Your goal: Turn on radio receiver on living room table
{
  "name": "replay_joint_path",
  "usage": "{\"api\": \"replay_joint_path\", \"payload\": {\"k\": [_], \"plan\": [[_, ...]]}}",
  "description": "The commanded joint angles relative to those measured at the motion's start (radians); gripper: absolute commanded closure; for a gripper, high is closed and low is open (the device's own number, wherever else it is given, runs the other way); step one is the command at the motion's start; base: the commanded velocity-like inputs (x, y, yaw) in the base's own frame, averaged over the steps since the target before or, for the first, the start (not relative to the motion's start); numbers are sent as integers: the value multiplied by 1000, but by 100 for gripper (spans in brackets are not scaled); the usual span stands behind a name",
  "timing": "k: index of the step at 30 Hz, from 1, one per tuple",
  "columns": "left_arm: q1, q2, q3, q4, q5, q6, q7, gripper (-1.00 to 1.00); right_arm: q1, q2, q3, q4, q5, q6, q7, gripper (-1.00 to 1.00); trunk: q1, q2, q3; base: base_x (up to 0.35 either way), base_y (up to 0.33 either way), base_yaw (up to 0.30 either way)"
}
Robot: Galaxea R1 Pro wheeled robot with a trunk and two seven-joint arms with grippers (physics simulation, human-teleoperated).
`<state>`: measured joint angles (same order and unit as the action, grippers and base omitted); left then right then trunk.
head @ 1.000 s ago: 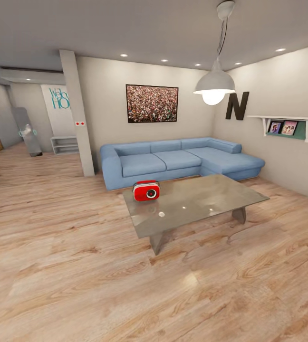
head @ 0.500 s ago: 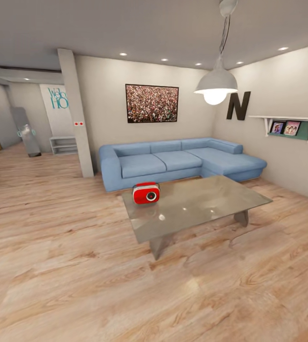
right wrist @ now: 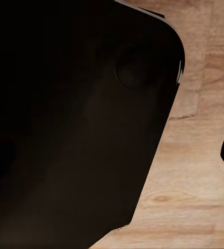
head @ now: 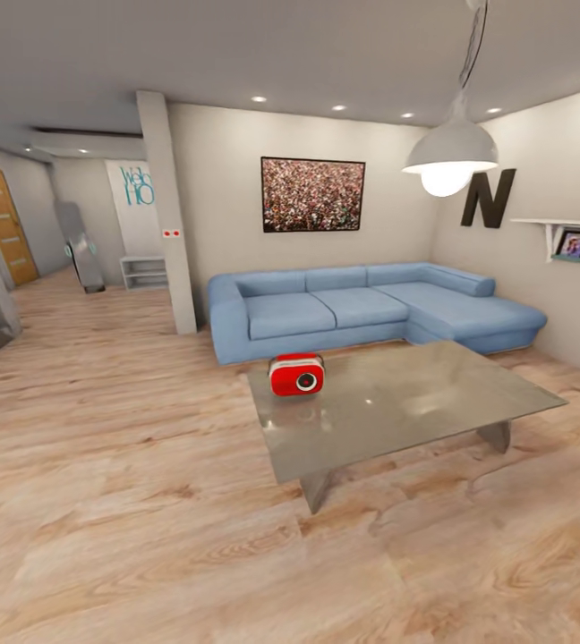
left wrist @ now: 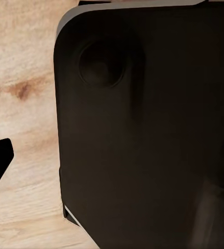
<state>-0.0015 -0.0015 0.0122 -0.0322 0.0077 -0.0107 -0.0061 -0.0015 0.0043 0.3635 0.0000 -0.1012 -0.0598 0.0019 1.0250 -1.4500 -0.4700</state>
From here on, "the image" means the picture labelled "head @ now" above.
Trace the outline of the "radio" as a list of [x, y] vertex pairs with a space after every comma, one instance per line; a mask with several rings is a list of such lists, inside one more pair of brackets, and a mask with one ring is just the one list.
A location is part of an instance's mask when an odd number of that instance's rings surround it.
[[323, 387], [325, 368], [317, 359], [282, 359], [270, 365], [268, 377], [274, 394], [312, 394]]

